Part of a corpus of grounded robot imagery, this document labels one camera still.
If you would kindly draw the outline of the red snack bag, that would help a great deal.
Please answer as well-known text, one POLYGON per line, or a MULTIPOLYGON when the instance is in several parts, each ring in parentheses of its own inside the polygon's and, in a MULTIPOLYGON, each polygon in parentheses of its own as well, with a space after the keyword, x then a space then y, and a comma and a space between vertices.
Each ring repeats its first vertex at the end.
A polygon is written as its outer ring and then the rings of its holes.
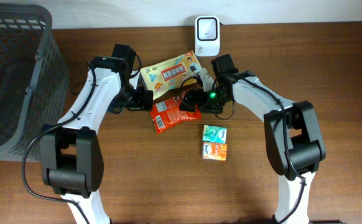
POLYGON ((179 106, 181 104, 181 98, 179 96, 174 96, 152 106, 150 116, 157 134, 161 134, 181 122, 193 121, 202 118, 199 110, 196 110, 195 112, 180 110, 179 106))

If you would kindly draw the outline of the beige wet wipes pack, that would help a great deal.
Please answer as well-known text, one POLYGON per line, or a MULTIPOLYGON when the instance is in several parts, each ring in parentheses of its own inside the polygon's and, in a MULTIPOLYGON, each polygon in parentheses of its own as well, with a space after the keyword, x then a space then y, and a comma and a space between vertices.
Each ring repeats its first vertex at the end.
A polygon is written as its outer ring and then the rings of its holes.
POLYGON ((141 77, 147 90, 152 90, 156 100, 169 90, 180 88, 187 78, 199 75, 202 66, 194 51, 168 59, 166 61, 144 67, 141 77))

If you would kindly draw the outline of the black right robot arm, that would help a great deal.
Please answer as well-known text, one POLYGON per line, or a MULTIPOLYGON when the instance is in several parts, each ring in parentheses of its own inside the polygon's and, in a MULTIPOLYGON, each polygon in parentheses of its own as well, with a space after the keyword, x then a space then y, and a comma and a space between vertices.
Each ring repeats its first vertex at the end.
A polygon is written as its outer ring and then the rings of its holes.
POLYGON ((208 90, 182 95, 182 111, 219 114, 227 102, 243 105, 264 124, 266 154, 279 178, 274 223, 309 223, 309 192, 326 158, 317 114, 309 101, 296 103, 263 85, 251 71, 238 70, 225 54, 211 61, 215 80, 208 90))

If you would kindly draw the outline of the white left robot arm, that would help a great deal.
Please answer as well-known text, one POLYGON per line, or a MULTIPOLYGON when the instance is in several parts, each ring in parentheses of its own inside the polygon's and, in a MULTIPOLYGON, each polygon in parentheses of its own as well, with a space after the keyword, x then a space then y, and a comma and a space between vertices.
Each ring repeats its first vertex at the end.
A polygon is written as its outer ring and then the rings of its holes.
POLYGON ((116 44, 111 56, 89 61, 86 82, 56 125, 44 125, 37 138, 42 181, 69 205, 77 223, 111 223, 101 200, 104 161, 98 141, 106 113, 150 111, 153 92, 139 87, 140 58, 128 45, 116 44))

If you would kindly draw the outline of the teal tissue pack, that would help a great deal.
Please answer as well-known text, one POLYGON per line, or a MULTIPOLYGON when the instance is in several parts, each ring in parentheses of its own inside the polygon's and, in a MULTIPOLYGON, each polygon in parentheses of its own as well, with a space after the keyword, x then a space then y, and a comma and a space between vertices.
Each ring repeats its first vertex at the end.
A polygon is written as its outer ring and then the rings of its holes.
POLYGON ((227 129, 219 126, 204 125, 202 141, 225 144, 227 129))

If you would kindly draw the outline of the orange tissue pack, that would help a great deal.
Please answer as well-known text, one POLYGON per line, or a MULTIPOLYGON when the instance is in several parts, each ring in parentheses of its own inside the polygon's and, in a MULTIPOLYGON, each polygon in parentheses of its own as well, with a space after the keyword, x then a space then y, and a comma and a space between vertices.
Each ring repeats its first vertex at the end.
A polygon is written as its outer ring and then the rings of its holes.
POLYGON ((204 142, 202 158, 214 161, 225 161, 227 156, 227 144, 204 142))

